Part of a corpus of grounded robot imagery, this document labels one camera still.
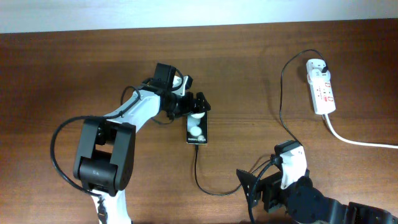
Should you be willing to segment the black Samsung flip phone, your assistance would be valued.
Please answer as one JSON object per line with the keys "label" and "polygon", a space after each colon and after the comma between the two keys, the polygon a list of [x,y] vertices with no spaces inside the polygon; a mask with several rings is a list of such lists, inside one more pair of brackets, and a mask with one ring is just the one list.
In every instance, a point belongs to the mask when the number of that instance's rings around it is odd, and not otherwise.
{"label": "black Samsung flip phone", "polygon": [[188,144],[208,143],[207,112],[190,114],[187,116],[186,142]]}

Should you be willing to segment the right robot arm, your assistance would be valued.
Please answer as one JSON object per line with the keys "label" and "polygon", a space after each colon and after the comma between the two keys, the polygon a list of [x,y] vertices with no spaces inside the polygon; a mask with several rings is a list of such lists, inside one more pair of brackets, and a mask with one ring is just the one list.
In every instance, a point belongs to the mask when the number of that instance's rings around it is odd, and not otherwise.
{"label": "right robot arm", "polygon": [[256,176],[238,169],[238,179],[243,186],[250,207],[264,203],[264,210],[273,213],[284,208],[295,223],[332,224],[397,224],[397,217],[387,210],[350,202],[347,205],[324,196],[313,187],[310,171],[286,189],[281,189],[281,171],[254,185]]}

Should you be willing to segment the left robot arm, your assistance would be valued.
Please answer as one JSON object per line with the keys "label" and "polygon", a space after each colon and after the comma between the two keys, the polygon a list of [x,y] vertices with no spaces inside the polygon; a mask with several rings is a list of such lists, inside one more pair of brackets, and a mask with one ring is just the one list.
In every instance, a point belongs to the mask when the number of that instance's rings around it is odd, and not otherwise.
{"label": "left robot arm", "polygon": [[211,109],[202,92],[189,92],[192,81],[174,66],[158,63],[154,76],[118,109],[83,120],[73,175],[91,194],[100,223],[132,222],[125,189],[132,176],[138,130],[161,111],[174,120]]}

